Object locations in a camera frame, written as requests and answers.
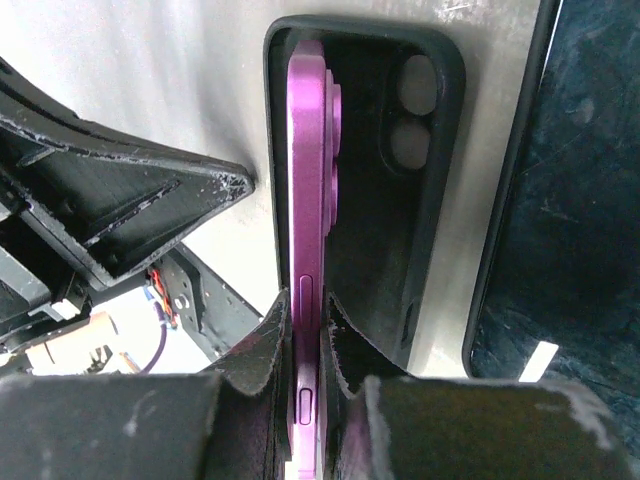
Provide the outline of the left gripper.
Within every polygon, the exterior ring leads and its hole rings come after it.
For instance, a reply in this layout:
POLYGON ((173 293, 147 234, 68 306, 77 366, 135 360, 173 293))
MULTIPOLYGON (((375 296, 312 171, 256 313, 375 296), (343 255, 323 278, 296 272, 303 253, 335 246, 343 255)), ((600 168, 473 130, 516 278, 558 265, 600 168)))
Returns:
POLYGON ((160 337, 182 328, 215 362, 261 316, 187 246, 173 247, 253 190, 243 166, 81 119, 3 64, 1 351, 24 356, 146 287, 160 337))

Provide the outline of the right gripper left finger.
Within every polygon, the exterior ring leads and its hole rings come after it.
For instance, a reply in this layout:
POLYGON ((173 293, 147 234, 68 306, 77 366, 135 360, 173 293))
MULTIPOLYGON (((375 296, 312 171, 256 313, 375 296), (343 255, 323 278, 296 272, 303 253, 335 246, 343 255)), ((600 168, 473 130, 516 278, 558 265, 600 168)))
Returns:
POLYGON ((281 479, 290 457, 289 294, 204 371, 13 375, 1 382, 5 479, 281 479))

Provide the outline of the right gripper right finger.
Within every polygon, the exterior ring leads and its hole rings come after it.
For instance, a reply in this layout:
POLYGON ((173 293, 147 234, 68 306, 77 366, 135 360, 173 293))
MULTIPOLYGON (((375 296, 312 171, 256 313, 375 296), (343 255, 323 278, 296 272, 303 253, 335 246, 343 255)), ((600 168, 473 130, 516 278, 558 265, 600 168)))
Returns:
POLYGON ((612 415, 574 382, 421 379, 326 300, 333 479, 635 479, 612 415))

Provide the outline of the purple smartphone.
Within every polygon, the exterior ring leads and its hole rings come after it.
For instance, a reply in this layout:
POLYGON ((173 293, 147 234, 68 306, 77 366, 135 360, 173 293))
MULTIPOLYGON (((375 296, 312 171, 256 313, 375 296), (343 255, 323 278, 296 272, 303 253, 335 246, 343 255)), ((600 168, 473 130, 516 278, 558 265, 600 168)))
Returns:
POLYGON ((342 92, 323 47, 302 40, 286 77, 289 290, 293 333, 296 476, 317 474, 320 325, 324 305, 326 238, 335 225, 342 130, 342 92))

